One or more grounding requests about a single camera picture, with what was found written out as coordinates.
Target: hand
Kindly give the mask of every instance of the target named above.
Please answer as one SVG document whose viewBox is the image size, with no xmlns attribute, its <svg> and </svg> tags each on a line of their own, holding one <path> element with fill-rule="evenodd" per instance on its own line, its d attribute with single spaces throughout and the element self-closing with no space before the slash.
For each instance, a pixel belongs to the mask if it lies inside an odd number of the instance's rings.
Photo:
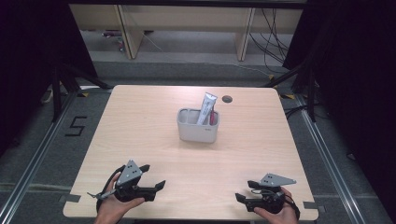
<svg viewBox="0 0 396 224">
<path fill-rule="evenodd" d="M 106 188 L 106 192 L 113 189 L 114 183 L 119 178 L 120 173 L 114 175 Z M 115 224 L 127 213 L 130 209 L 137 207 L 145 201 L 144 198 L 136 198 L 127 203 L 120 202 L 116 196 L 110 195 L 102 201 L 98 215 L 95 219 L 95 224 Z"/>
<path fill-rule="evenodd" d="M 291 193 L 288 192 L 286 189 L 282 188 L 282 191 L 285 193 L 285 195 L 289 195 L 289 197 L 291 197 Z M 272 214 L 272 213 L 268 212 L 267 210 L 260 208 L 260 207 L 255 207 L 254 212 L 257 215 L 267 219 L 271 224 L 296 224 L 296 223 L 298 223 L 295 211 L 288 203 L 283 203 L 283 208 L 278 214 Z"/>
</svg>

